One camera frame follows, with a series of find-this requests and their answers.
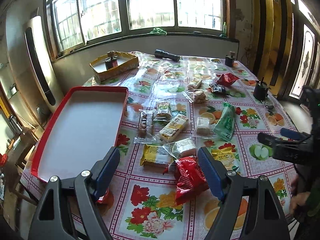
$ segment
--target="blue gripper pad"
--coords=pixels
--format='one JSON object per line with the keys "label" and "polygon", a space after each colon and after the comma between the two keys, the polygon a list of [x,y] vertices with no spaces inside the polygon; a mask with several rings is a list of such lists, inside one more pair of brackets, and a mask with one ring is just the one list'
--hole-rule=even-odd
{"label": "blue gripper pad", "polygon": [[204,150],[201,148],[198,151],[198,162],[202,172],[204,173],[205,179],[208,182],[212,194],[219,200],[222,200],[225,194],[222,190],[221,178],[219,177],[211,161],[205,154]]}
{"label": "blue gripper pad", "polygon": [[290,138],[290,139],[296,140],[296,141],[299,141],[303,138],[303,135],[301,133],[296,132],[296,131],[292,131],[292,130],[289,130],[286,128],[281,128],[280,134],[282,136],[285,136],[287,138]]}
{"label": "blue gripper pad", "polygon": [[115,148],[115,150],[110,154],[106,164],[104,165],[99,176],[96,179],[95,191],[93,192],[93,197],[96,201],[100,197],[105,195],[119,162],[120,152],[119,149]]}

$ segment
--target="black flashlight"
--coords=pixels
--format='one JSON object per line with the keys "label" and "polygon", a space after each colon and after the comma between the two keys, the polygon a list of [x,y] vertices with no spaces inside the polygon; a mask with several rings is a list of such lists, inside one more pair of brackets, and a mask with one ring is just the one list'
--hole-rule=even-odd
{"label": "black flashlight", "polygon": [[174,55],[174,54],[170,54],[168,52],[165,52],[165,51],[159,50],[159,49],[156,49],[155,57],[157,57],[157,58],[168,58],[168,59],[171,59],[171,60],[176,61],[176,62],[178,62],[180,60],[180,56]]}

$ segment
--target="table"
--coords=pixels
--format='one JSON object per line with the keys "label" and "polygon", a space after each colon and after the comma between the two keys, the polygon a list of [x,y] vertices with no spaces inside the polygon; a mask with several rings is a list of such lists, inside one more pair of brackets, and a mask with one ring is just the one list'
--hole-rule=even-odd
{"label": "table", "polygon": [[[252,157],[251,153],[257,144],[260,145],[257,141],[259,132],[281,137],[281,128],[296,128],[271,94],[268,97],[277,112],[273,115],[253,97],[256,76],[238,61],[230,68],[224,65],[223,59],[181,57],[180,62],[173,62],[141,52],[133,53],[139,58],[139,68],[108,79],[102,84],[129,88],[127,111],[116,143],[121,153],[121,161],[110,184],[111,208],[101,211],[114,239],[204,239],[215,217],[217,200],[210,190],[184,205],[177,206],[174,201],[176,181],[173,175],[162,175],[161,169],[140,166],[143,146],[132,143],[137,133],[139,109],[154,109],[156,101],[163,98],[172,99],[173,115],[180,113],[190,120],[178,139],[192,135],[197,117],[214,115],[214,118],[219,119],[222,102],[234,105],[236,122],[231,142],[224,142],[212,133],[209,139],[195,138],[196,145],[206,146],[209,150],[233,147],[235,159],[230,165],[238,166],[237,171],[244,177],[256,178],[261,174],[268,176],[285,215],[288,215],[290,182],[296,174],[292,163],[273,158],[261,161]],[[229,72],[240,78],[231,88],[227,88],[229,96],[213,96],[209,92],[209,84],[212,80],[217,80],[222,73]],[[206,103],[192,104],[182,93],[188,90],[188,82],[194,76],[203,79],[202,88],[207,90]],[[98,84],[94,78],[84,84],[96,85]],[[156,123],[155,130],[159,131],[161,128],[161,124]],[[21,182],[39,199],[45,184],[30,174],[31,162],[32,157],[23,171]],[[74,214],[73,218],[76,227],[80,227],[79,215]],[[238,238],[240,233],[241,230],[234,230],[231,239]]]}

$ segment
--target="person's hand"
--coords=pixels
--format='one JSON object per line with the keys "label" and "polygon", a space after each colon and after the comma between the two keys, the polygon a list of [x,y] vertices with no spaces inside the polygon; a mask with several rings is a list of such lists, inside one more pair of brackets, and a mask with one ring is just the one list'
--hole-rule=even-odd
{"label": "person's hand", "polygon": [[306,201],[309,195],[310,195],[310,192],[303,192],[303,193],[297,194],[296,196],[293,196],[290,200],[290,205],[289,205],[290,214],[293,215],[298,205],[304,206],[306,204]]}

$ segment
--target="green snack package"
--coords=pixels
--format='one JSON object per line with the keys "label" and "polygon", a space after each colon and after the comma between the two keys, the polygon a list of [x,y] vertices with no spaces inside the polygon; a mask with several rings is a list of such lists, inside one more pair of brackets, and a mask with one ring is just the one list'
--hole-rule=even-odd
{"label": "green snack package", "polygon": [[223,102],[222,115],[213,131],[223,140],[230,142],[235,127],[235,108],[233,105]]}

